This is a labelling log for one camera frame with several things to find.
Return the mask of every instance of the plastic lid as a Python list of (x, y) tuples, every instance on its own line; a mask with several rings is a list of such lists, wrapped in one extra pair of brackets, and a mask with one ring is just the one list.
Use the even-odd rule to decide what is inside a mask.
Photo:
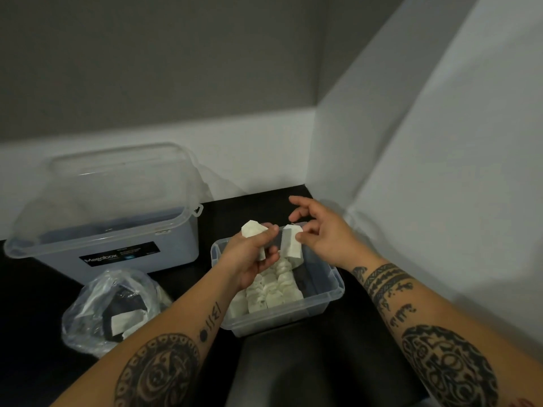
[(175, 144), (59, 157), (49, 170), (51, 181), (4, 244), (12, 258), (169, 230), (203, 208), (205, 183), (188, 150)]

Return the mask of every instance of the forearm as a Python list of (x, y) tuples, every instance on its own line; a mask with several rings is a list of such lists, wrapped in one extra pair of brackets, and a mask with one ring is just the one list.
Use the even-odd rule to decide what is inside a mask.
[(100, 359), (53, 405), (176, 405), (207, 356), (236, 288), (219, 263), (167, 311)]
[(445, 407), (543, 405), (540, 364), (394, 264), (361, 252), (351, 272)]

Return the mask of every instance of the hand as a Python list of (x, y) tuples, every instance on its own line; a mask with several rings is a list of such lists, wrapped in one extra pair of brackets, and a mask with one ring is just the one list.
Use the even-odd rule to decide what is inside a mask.
[(292, 204), (299, 205), (288, 216), (290, 222), (308, 215), (315, 217), (302, 227), (303, 232), (297, 233), (296, 239), (327, 263), (352, 271), (364, 265), (365, 255), (374, 255), (356, 239), (345, 220), (329, 208), (312, 198), (290, 196), (288, 199)]
[(279, 260), (277, 246), (271, 246), (266, 251), (266, 260), (257, 261), (260, 248), (270, 243), (279, 233), (277, 225), (272, 226), (269, 223), (262, 225), (268, 227), (268, 230), (248, 238), (243, 237), (241, 232), (233, 236), (217, 263), (232, 272), (238, 291), (250, 286), (256, 274)]

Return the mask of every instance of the black counter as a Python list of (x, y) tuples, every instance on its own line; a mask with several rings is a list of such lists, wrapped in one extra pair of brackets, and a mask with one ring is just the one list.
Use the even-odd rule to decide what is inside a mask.
[[(210, 248), (248, 220), (288, 224), (291, 194), (305, 186), (204, 205), (198, 219), (200, 256), (151, 273), (172, 298), (211, 266)], [(0, 405), (46, 406), (96, 362), (60, 339), (63, 312), (81, 285), (34, 259), (1, 257), (2, 373)], [(427, 397), (363, 288), (340, 270), (345, 294), (326, 311), (238, 339), (220, 330), (186, 405), (409, 406)]]

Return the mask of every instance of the container handle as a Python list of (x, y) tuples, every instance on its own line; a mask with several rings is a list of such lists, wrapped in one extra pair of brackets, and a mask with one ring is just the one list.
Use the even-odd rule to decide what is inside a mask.
[(204, 206), (199, 204), (196, 209), (192, 212), (192, 215), (194, 217), (200, 217), (200, 214), (204, 211)]

